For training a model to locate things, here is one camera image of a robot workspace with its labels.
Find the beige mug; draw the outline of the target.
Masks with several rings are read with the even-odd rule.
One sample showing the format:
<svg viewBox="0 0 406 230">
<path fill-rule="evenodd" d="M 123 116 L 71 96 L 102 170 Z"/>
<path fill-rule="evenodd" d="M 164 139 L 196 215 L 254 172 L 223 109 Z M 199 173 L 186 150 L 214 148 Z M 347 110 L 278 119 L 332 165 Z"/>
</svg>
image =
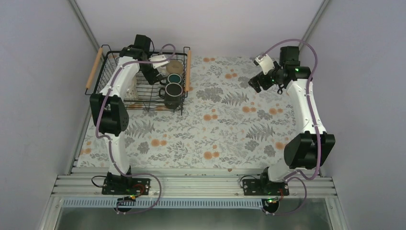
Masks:
<svg viewBox="0 0 406 230">
<path fill-rule="evenodd" d="M 166 65 L 166 71 L 168 74 L 181 75 L 183 73 L 183 64 L 178 60 L 170 60 Z"/>
</svg>

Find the matte black mug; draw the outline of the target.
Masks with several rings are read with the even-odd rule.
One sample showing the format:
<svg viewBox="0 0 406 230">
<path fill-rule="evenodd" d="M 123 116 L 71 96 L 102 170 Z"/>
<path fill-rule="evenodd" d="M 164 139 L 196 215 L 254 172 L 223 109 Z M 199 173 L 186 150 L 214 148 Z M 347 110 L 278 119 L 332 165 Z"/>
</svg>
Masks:
<svg viewBox="0 0 406 230">
<path fill-rule="evenodd" d="M 181 105 L 183 88 L 178 83 L 168 83 L 165 87 L 159 89 L 158 95 L 164 100 L 164 106 L 174 110 Z"/>
</svg>

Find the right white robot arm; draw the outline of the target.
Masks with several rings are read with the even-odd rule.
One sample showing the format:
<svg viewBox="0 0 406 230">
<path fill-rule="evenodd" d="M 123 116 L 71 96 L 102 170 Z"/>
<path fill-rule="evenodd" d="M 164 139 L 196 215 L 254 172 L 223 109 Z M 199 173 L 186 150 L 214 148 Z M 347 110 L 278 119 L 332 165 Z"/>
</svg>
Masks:
<svg viewBox="0 0 406 230">
<path fill-rule="evenodd" d="M 328 134 L 318 114 L 313 94 L 312 72 L 301 66 L 299 48 L 284 46 L 280 49 L 279 61 L 273 61 L 267 54 L 254 59 L 261 72 L 248 82 L 256 92 L 277 85 L 278 92 L 286 92 L 293 104 L 298 134 L 284 147 L 283 161 L 267 167 L 259 178 L 260 191 L 265 195 L 285 189 L 287 179 L 302 169 L 314 169 L 307 180 L 315 178 L 326 161 L 336 140 Z"/>
</svg>

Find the dark green mug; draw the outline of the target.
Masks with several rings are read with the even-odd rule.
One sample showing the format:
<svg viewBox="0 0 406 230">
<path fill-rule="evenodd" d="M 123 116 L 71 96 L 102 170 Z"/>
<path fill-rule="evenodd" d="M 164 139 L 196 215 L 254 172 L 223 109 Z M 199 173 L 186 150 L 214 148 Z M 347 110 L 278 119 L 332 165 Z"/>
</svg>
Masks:
<svg viewBox="0 0 406 230">
<path fill-rule="evenodd" d="M 181 84 L 182 83 L 182 77 L 179 74 L 172 73 L 172 74 L 169 74 L 168 76 L 166 76 L 164 79 L 162 79 L 159 83 L 161 85 L 167 85 L 169 83 Z"/>
</svg>

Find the patterned white mug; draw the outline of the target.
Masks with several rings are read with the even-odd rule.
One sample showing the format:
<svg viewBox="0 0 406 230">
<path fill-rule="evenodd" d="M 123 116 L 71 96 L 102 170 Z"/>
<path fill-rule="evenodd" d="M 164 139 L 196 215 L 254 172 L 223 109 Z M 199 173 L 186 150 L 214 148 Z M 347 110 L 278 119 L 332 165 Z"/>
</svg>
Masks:
<svg viewBox="0 0 406 230">
<path fill-rule="evenodd" d="M 137 100 L 138 99 L 138 90 L 137 90 L 137 78 L 134 76 L 130 82 L 130 85 L 125 94 L 125 99 L 127 100 Z"/>
</svg>

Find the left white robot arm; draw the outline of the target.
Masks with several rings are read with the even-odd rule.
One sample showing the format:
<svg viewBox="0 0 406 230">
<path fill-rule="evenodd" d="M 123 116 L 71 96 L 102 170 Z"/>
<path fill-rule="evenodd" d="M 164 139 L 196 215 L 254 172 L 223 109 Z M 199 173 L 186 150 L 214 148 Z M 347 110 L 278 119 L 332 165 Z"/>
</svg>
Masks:
<svg viewBox="0 0 406 230">
<path fill-rule="evenodd" d="M 90 96 L 95 135 L 105 140 L 110 157 L 104 183 L 105 186 L 114 185 L 121 194 L 129 193 L 134 183 L 125 152 L 124 132 L 128 127 L 129 115 L 123 97 L 138 72 L 143 73 L 149 84 L 154 84 L 161 80 L 158 67 L 169 63 L 169 59 L 163 54 L 150 54 L 151 44 L 149 37 L 136 35 L 134 43 L 119 52 L 116 69 L 105 87 Z"/>
</svg>

